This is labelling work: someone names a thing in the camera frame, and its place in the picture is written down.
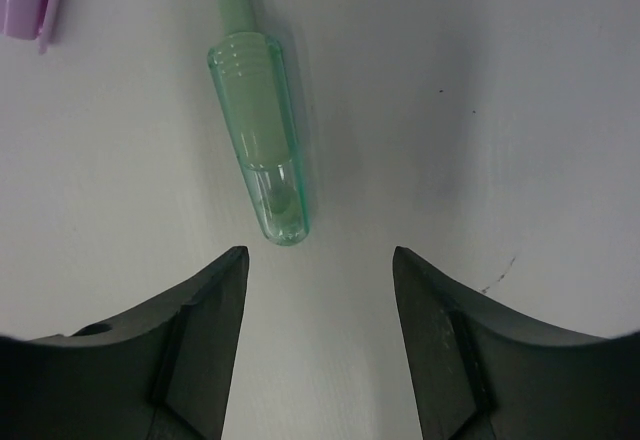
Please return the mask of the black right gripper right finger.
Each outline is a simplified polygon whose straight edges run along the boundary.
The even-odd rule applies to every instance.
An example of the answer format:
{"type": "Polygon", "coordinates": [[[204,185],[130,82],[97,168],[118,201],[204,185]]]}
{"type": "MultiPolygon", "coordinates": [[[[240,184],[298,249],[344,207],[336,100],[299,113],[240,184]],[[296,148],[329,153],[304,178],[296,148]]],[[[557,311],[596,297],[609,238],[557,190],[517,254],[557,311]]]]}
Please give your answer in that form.
{"type": "Polygon", "coordinates": [[[639,337],[604,339],[519,313],[413,251],[395,298],[425,439],[635,439],[639,337]]]}

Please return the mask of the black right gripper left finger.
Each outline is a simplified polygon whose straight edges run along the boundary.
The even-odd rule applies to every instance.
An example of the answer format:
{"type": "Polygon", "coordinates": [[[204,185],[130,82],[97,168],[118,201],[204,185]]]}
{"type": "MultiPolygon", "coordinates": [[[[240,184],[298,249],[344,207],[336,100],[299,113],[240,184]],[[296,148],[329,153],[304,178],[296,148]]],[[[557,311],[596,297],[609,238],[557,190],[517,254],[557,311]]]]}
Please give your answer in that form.
{"type": "Polygon", "coordinates": [[[218,439],[249,252],[70,335],[1,340],[5,439],[218,439]]]}

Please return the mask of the green highlighter pen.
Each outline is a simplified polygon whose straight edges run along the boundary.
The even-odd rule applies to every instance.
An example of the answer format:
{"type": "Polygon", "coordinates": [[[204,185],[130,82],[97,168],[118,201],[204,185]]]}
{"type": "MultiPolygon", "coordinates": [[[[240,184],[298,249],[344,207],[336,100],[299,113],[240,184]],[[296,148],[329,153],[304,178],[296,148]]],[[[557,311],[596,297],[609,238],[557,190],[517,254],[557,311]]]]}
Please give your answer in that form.
{"type": "Polygon", "coordinates": [[[251,0],[217,4],[224,35],[207,64],[235,156],[263,235],[296,245],[310,225],[282,48],[251,0]]]}

